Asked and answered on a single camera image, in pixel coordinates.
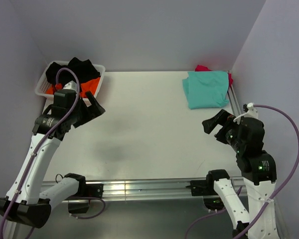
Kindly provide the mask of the teal t-shirt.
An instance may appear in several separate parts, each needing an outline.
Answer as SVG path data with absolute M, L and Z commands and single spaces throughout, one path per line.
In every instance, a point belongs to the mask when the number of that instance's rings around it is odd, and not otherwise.
M 228 73 L 223 71 L 188 72 L 182 80 L 188 108 L 222 108 L 229 104 Z

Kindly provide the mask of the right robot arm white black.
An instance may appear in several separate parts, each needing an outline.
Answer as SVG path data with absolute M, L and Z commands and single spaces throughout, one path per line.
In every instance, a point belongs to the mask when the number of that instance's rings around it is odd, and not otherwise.
M 210 134 L 216 126 L 217 141 L 227 144 L 236 153 L 247 191 L 246 209 L 235 192 L 229 174 L 224 169 L 211 170 L 206 175 L 206 190 L 222 200 L 233 224 L 233 237 L 239 239 L 277 239 L 275 203 L 270 196 L 276 188 L 276 163 L 264 149 L 264 124 L 256 110 L 236 117 L 220 110 L 202 122 L 204 132 Z

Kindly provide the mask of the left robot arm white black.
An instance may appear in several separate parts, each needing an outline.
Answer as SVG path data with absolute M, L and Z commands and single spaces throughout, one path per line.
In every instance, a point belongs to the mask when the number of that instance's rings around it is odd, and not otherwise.
M 65 134 L 71 127 L 84 125 L 105 112 L 91 92 L 85 95 L 88 106 L 82 98 L 75 101 L 75 90 L 59 90 L 53 103 L 35 120 L 24 164 L 6 196 L 0 198 L 0 215 L 4 219 L 39 229 L 62 201 L 89 197 L 85 177 L 74 173 L 64 175 L 59 183 L 41 191 L 50 161 Z

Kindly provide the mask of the orange t-shirt in basket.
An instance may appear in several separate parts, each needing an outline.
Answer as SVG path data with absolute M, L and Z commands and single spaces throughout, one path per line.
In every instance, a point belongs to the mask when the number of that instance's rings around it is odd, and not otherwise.
M 80 97 L 82 98 L 87 98 L 86 97 L 86 92 L 91 92 L 92 95 L 95 94 L 96 89 L 99 85 L 100 82 L 100 77 L 96 79 L 92 79 L 86 83 L 81 83 L 80 86 Z M 57 90 L 61 90 L 63 85 L 61 83 L 58 83 L 56 85 L 50 86 L 47 91 L 45 92 L 48 95 L 53 95 Z

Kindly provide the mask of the black t-shirt in basket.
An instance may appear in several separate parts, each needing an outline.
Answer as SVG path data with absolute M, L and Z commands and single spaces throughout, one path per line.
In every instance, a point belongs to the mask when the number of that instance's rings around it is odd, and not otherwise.
M 88 59 L 85 61 L 79 60 L 77 57 L 72 58 L 67 65 L 61 65 L 53 62 L 45 72 L 48 83 L 56 84 L 56 75 L 61 68 L 70 69 L 77 76 L 80 84 L 86 83 L 90 80 L 97 79 L 101 73 L 93 66 Z

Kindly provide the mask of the folded red t-shirt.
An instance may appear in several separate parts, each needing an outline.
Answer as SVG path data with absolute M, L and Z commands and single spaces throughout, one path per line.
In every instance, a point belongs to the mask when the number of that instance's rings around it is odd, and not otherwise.
M 212 70 L 210 70 L 206 66 L 197 65 L 194 71 L 195 72 L 209 72 L 209 71 L 212 71 Z M 233 82 L 234 82 L 233 79 L 232 79 L 232 74 L 231 73 L 227 73 L 227 74 L 228 74 L 229 87 L 231 87 Z

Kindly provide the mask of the aluminium right side rail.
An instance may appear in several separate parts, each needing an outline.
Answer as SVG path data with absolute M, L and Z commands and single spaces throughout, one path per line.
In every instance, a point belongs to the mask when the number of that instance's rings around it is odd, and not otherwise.
M 238 98 L 236 96 L 235 89 L 234 89 L 234 83 L 232 83 L 231 86 L 229 87 L 227 94 L 229 97 L 233 115 L 238 116 L 244 113 L 243 108 L 240 106 L 238 102 Z

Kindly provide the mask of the aluminium rail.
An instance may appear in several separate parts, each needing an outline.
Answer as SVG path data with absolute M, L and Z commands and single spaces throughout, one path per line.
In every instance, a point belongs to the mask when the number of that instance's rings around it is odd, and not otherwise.
M 234 89 L 234 83 L 232 83 L 231 86 L 229 87 L 227 94 L 229 97 L 233 115 L 238 116 L 244 113 L 243 108 L 240 106 L 238 102 L 238 98 L 236 96 L 235 89 Z
M 151 201 L 217 198 L 214 196 L 195 196 L 186 189 L 191 180 L 206 178 L 142 179 L 142 180 L 94 180 L 87 184 L 103 184 L 102 199 L 105 202 Z

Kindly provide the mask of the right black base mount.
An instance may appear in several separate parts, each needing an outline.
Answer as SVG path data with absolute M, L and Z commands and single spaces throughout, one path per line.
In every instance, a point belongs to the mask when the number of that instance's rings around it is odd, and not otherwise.
M 195 196 L 214 196 L 215 192 L 209 188 L 207 180 L 191 180 L 186 189 L 191 191 L 191 195 Z

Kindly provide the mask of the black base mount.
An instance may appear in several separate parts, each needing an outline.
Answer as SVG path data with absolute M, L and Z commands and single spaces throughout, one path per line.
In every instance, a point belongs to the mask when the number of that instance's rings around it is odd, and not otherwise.
M 215 192 L 209 188 L 207 180 L 191 180 L 186 189 L 191 191 L 191 195 L 195 196 L 214 196 Z
M 73 217 L 80 219 L 91 219 L 103 213 L 106 207 L 105 201 L 102 199 L 103 184 L 87 184 L 83 193 L 76 193 L 68 198 L 68 212 Z M 79 214 L 87 214 L 88 210 L 92 208 L 92 201 L 101 202 L 100 211 L 93 216 L 79 216 Z

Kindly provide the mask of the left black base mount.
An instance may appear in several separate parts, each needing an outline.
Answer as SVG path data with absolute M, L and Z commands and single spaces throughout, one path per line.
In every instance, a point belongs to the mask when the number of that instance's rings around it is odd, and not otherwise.
M 80 219 L 91 219 L 103 213 L 106 207 L 105 201 L 102 199 L 103 184 L 87 184 L 83 193 L 76 193 L 68 198 L 68 212 L 73 217 Z M 101 202 L 100 211 L 93 216 L 79 216 L 79 214 L 87 214 L 88 210 L 92 208 L 92 201 Z

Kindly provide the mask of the aluminium front rail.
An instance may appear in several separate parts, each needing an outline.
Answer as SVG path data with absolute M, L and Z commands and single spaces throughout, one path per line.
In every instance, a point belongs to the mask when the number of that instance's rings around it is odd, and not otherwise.
M 105 202 L 151 201 L 217 198 L 214 196 L 195 196 L 186 189 L 191 180 L 206 178 L 142 179 L 142 180 L 94 180 L 87 184 L 103 184 L 102 199 Z

